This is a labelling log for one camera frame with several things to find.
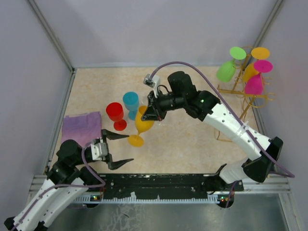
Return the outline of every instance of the gray wall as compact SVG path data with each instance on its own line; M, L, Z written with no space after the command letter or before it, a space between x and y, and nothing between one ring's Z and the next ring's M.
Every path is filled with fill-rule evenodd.
M284 141L280 162L295 174L290 185L303 218L308 213L303 198L308 190L307 9L306 0L285 1L263 43L274 65L269 89L277 96L261 110L267 133ZM308 228L308 219L303 220Z
M221 64L253 45L276 0L36 0L72 65Z
M70 73L25 0L0 1L0 230L42 174Z

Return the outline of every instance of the cable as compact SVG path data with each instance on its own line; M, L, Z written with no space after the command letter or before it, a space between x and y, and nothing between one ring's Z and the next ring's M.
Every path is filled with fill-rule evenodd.
M166 91L167 91L168 93L170 93L170 92L169 92L169 90L168 90L168 88L167 88L165 85L162 85L162 84L161 84L161 85L158 85L158 86L157 86L157 88L159 88L159 87L163 87L163 88L165 88L165 89L166 89Z
M169 62L169 63L165 63L160 65L159 67L157 67L152 74L149 77L149 80L152 80L152 78L154 77L154 75L163 67L168 66L168 65L172 65L172 64L182 64L185 66L189 66L190 68L194 69L199 75L201 75L201 77L207 82L207 84L211 87L211 89L215 92L215 94L221 99L221 101L225 104L225 106L227 107L227 109L232 113L232 115L234 116L234 118L237 120L237 122L242 126L243 122L240 120L240 118L236 115L236 113L232 110L232 108L229 106L229 104L226 102L226 100L222 97L222 95L218 92L218 90L211 84L211 82L205 77L205 75L195 66L188 64L186 62L181 62L181 61L174 61L174 62ZM260 143L255 139L254 135L249 131L246 130L247 134L249 135L249 137L252 139L252 141L257 145L257 147L261 150L261 152L271 161L273 162L275 165L277 165L279 168L281 168L286 174L284 176L286 177L290 177L290 178L294 178L295 175L293 173L291 173L289 170L287 170L283 165L279 164L273 157L270 156L270 154L268 154L264 148L260 145Z
M225 208L228 208L229 201L230 201L231 195L232 195L232 193L233 193L234 186L236 185L237 182L238 182L238 180L235 181L235 182L233 183L233 185L231 186L231 189L230 189L230 192L229 192L229 195L228 195L228 199L227 199L227 203L226 203L226 207L225 207Z
M75 185L75 184L57 184L54 186L49 187L48 189L46 189L44 192L42 192L39 195L39 198L43 198L43 196L48 193L51 189L55 189L55 188L63 188L63 187L73 187L73 188L100 188L100 187L104 187L106 185L105 181L100 178L92 169L91 167L88 165L86 158L85 158L85 149L91 144L91 142L87 143L85 145L85 147L82 148L81 151L81 158L83 161L83 164L86 166L86 168L88 169L88 171L96 178L98 179L101 184L95 184L95 185ZM25 217L29 214L29 212L31 211L31 209L35 206L35 204L39 201L39 199L35 199L35 201L30 205L30 207L27 209L27 211L22 215L22 217L19 219L18 223L11 229L11 231L14 231L19 224L21 224L23 222L23 220L25 219Z

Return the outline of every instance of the plastic wine glass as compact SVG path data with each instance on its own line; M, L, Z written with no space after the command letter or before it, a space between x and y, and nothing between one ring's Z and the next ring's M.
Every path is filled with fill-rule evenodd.
M259 72L257 70L255 70L254 68L254 63L251 63L249 64L246 68L245 68L245 71L244 71L244 74L243 74L243 81L245 83L247 83L247 81L252 77L252 76L255 76L259 74Z
M252 95L260 95L264 89L263 79L261 73L270 72L273 69L273 64L267 60L258 60L254 63L254 69L259 74L252 76L246 83L245 93Z
M123 131L126 128L126 121L123 120L124 112L123 107L119 103L111 103L106 107L106 113L109 118L114 121L114 129Z
M256 48L253 48L251 50L251 56L254 57L255 59L259 59L259 60L267 59L270 56L270 51L268 49L266 49L265 47L256 47ZM256 76L257 74L259 74L259 72L257 70L255 70L254 64L255 63L249 64L245 69L245 72L243 74L243 81L245 83L247 83L248 80L252 76Z
M140 106L135 118L135 126L138 131L137 135L130 135L128 142L134 147L141 147L144 144L143 138L140 136L141 133L148 131L154 124L154 121L142 121L141 117L144 114L147 106Z
M225 62L216 73L216 77L222 82L229 82L235 74L235 60L242 60L246 58L247 54L243 48L232 47L230 49L232 60Z
M249 95L260 95L264 89L261 73L252 76L245 85L245 93Z
M131 120L135 120L139 108L138 94L133 91L125 93L123 96L123 103L126 109L129 110L128 117Z

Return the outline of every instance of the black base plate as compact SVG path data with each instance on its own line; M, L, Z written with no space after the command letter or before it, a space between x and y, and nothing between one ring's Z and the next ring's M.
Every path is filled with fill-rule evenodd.
M130 197L137 199L207 199L204 182L215 180L215 174L100 174L106 182L104 199ZM243 184L235 185L235 191L243 191ZM207 191L221 191L215 184Z

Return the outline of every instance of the lime green wine glass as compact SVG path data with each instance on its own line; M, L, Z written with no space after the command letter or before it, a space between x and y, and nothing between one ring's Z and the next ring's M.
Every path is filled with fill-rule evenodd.
M235 74L235 60L242 60L246 58L246 52L243 48L240 47L232 47L230 49L230 55L232 56L232 60L223 63L219 70L216 72L216 77L221 82L229 82Z

